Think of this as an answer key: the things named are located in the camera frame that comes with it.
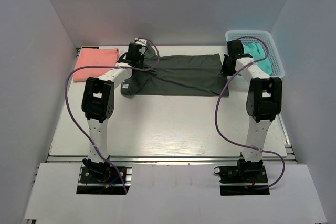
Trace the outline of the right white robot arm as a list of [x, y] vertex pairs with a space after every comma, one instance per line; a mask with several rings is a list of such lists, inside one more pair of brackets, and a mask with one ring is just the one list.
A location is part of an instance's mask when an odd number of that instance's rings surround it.
[[221, 72], [232, 77], [239, 74], [249, 84], [246, 100], [249, 128], [241, 153], [245, 163], [237, 168], [238, 177], [247, 182], [256, 175], [254, 165], [261, 164], [268, 130], [281, 112], [282, 80], [265, 73], [252, 55], [244, 52], [243, 43], [239, 39], [227, 43]]

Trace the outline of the dark grey t-shirt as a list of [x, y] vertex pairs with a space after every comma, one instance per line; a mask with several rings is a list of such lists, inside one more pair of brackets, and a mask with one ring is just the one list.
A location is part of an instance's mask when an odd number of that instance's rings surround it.
[[220, 95], [228, 78], [221, 73], [220, 54], [145, 56], [144, 67], [151, 71], [132, 71], [120, 89], [124, 97], [135, 95], [202, 96]]

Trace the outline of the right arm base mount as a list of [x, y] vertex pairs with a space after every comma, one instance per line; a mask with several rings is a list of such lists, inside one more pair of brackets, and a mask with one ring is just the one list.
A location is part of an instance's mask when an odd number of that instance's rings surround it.
[[263, 161], [239, 159], [235, 166], [217, 166], [221, 196], [269, 195], [268, 177]]

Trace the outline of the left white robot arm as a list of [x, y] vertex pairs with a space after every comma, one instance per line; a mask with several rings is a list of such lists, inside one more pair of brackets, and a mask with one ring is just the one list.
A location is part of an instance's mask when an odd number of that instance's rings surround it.
[[82, 100], [82, 111], [89, 126], [90, 150], [83, 160], [85, 167], [93, 169], [93, 176], [101, 182], [110, 178], [111, 168], [107, 149], [108, 119], [114, 111], [114, 90], [132, 76], [132, 69], [143, 69], [145, 53], [155, 52], [149, 42], [137, 38], [128, 46], [125, 57], [118, 60], [116, 67], [86, 81]]

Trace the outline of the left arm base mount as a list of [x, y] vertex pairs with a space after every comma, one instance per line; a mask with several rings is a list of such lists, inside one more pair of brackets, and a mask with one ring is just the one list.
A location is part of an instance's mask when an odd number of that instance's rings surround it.
[[131, 168], [113, 168], [109, 163], [82, 160], [76, 194], [78, 195], [125, 195], [131, 185]]

